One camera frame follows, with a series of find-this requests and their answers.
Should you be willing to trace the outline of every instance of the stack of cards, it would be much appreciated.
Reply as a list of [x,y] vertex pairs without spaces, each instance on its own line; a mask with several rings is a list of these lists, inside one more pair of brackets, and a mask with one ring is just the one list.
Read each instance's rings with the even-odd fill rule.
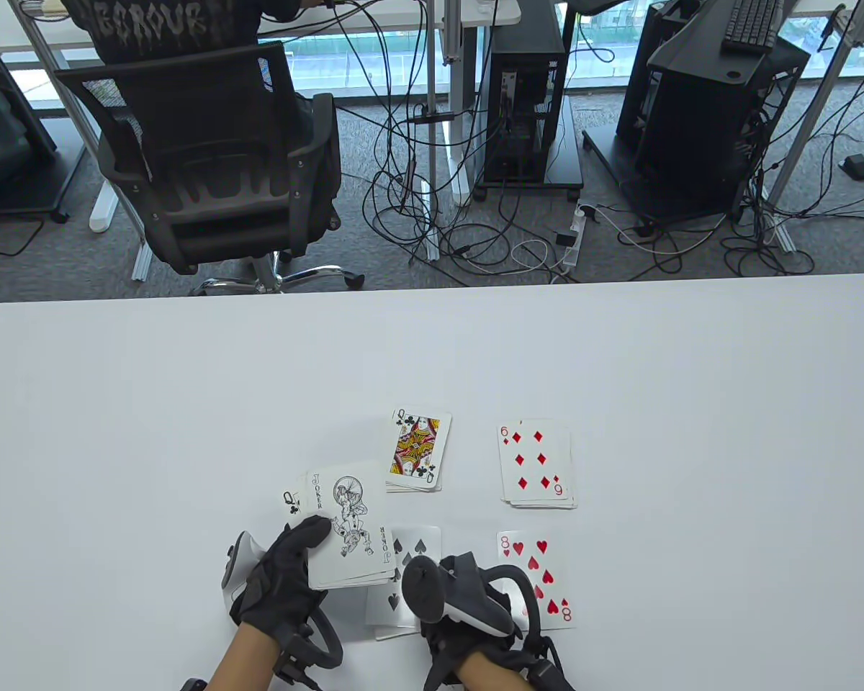
[[376,461],[308,470],[300,487],[282,497],[293,524],[314,514],[333,521],[329,537],[308,555],[311,588],[354,588],[393,579],[395,552]]
[[422,406],[403,406],[390,417],[384,450],[388,492],[438,492],[451,415]]
[[512,420],[498,428],[503,501],[514,507],[574,509],[570,431],[551,419]]
[[396,559],[393,582],[369,588],[365,605],[365,623],[374,626],[376,641],[419,633],[419,620],[403,602],[403,569],[417,555],[441,560],[441,530],[435,526],[393,526],[390,532]]
[[[534,588],[541,615],[541,630],[574,628],[576,616],[570,597],[570,580],[562,550],[553,536],[542,530],[509,530],[497,536],[499,563],[520,567]],[[528,630],[528,608],[521,590],[507,579],[497,583],[512,602],[512,618],[522,631]]]

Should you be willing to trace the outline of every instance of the chrome chair base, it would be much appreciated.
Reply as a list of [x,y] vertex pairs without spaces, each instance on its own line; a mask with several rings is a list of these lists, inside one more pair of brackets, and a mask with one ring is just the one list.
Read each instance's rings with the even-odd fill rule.
[[264,257],[253,257],[252,264],[256,271],[256,279],[208,279],[189,295],[207,295],[209,290],[248,294],[281,293],[287,286],[296,286],[313,279],[323,279],[324,276],[342,276],[350,290],[360,290],[365,285],[365,274],[353,274],[340,266],[315,266],[290,276],[282,276],[278,273],[278,257],[277,251]]

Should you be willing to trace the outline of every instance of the black glove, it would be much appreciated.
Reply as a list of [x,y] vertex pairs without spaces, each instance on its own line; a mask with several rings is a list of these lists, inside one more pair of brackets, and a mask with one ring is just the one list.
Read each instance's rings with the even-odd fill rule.
[[286,525],[247,577],[246,589],[230,609],[234,622],[275,639],[280,628],[298,631],[306,624],[326,595],[307,586],[307,549],[323,542],[330,528],[323,516],[310,516],[293,530]]
[[[453,569],[454,557],[446,556],[441,560],[445,569]],[[511,612],[511,602],[508,595],[497,592],[492,586],[485,585],[487,596],[499,602],[505,611]],[[419,631],[429,645],[432,653],[432,669],[426,677],[423,691],[435,691],[442,684],[459,685],[455,671],[464,664],[465,659],[474,652],[482,652],[493,664],[508,670],[520,672],[534,661],[532,655],[525,651],[514,651],[512,646],[517,638],[521,638],[518,626],[515,633],[505,638],[498,638],[473,628],[469,624],[456,622],[444,616],[435,624],[421,622]]]

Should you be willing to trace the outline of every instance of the chair caster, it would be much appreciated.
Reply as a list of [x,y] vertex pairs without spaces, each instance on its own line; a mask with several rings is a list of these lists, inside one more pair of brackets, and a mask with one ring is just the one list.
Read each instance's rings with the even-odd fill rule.
[[346,280],[346,286],[348,286],[349,290],[361,290],[363,285],[365,285],[365,274],[347,274],[347,276],[343,277]]

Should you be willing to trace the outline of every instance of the keyboard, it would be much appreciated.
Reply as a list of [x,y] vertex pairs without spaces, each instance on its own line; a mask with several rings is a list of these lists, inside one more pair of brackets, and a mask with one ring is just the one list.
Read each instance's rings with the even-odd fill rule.
[[784,18],[784,0],[735,0],[721,46],[743,53],[771,53]]

